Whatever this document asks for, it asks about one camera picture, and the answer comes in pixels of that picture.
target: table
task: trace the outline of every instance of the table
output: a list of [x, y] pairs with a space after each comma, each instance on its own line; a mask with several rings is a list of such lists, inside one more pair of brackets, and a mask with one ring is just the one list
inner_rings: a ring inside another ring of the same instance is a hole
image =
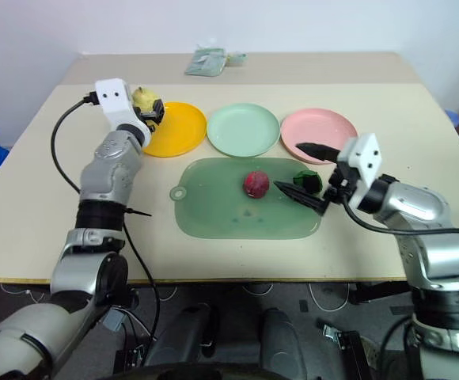
[[[78, 197], [52, 164], [49, 138], [55, 121], [93, 90], [100, 78], [120, 76], [145, 85], [165, 101], [184, 101], [207, 116], [233, 102], [263, 105], [279, 120], [305, 107], [329, 108], [358, 133], [375, 132], [381, 171], [442, 193], [459, 226], [459, 138], [444, 112], [410, 67], [393, 53], [250, 54], [243, 67], [220, 77], [182, 75], [189, 55], [92, 55], [81, 58], [43, 104], [0, 168], [0, 282], [48, 283]], [[77, 180], [108, 133], [98, 107], [84, 106], [62, 125], [58, 155]], [[206, 240], [176, 225], [169, 189], [193, 161], [223, 157], [205, 140], [176, 158], [145, 156], [129, 206], [152, 218], [126, 217], [139, 252], [160, 282], [231, 280], [404, 279], [393, 236], [353, 223], [332, 205], [321, 227], [298, 240]], [[262, 157], [289, 158], [281, 143]], [[310, 165], [328, 180], [333, 165]], [[362, 217], [372, 222], [369, 215]], [[126, 246], [131, 282], [145, 276]]]

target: pink plate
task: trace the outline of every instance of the pink plate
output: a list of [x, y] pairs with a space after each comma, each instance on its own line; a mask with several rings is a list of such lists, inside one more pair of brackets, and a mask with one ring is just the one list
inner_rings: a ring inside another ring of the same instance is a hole
[[329, 164], [310, 157], [296, 147], [299, 143], [316, 143], [341, 150], [350, 137], [358, 136], [348, 119], [322, 108], [296, 111], [283, 120], [281, 136], [284, 146], [296, 158], [310, 164]]

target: plate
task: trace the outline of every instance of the plate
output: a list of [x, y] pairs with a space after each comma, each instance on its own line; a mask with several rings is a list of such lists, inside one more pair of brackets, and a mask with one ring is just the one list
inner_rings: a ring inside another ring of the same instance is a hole
[[341, 150], [350, 137], [358, 132], [351, 122], [329, 109], [306, 108], [283, 120], [281, 137], [286, 149], [296, 158], [310, 164], [330, 164], [317, 160], [296, 147], [298, 143], [316, 143]]
[[272, 148], [280, 137], [277, 118], [257, 104], [238, 103], [218, 109], [208, 120], [208, 139], [234, 157], [253, 157]]
[[143, 151], [155, 157], [173, 157], [196, 148], [205, 139], [207, 119], [194, 105], [165, 103], [165, 117]]

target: cutting board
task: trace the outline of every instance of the cutting board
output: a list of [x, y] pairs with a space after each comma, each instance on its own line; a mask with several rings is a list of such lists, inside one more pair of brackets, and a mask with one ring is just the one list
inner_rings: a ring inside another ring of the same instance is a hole
[[[170, 192], [175, 218], [186, 234], [206, 239], [298, 239], [313, 234], [321, 218], [295, 203], [273, 181], [292, 182], [307, 166], [286, 158], [204, 158], [186, 168]], [[256, 170], [270, 178], [260, 199], [247, 196], [244, 179]]]

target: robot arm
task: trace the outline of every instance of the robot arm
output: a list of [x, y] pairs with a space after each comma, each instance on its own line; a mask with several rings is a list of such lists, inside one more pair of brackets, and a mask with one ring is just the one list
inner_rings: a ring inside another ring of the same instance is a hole
[[[381, 164], [375, 135], [350, 139], [341, 151], [311, 143], [297, 147], [337, 164], [323, 199], [294, 185], [276, 183], [293, 200], [319, 214], [330, 203], [343, 203], [350, 215], [359, 209], [391, 230], [453, 227], [450, 207], [440, 194], [387, 175], [375, 179]], [[459, 379], [459, 234], [396, 234], [396, 241], [412, 290], [412, 328], [423, 377]]]
[[75, 228], [51, 278], [49, 303], [26, 306], [0, 323], [0, 378], [44, 378], [126, 290], [122, 226], [149, 128], [120, 79], [99, 81], [97, 98], [112, 129], [82, 171]]

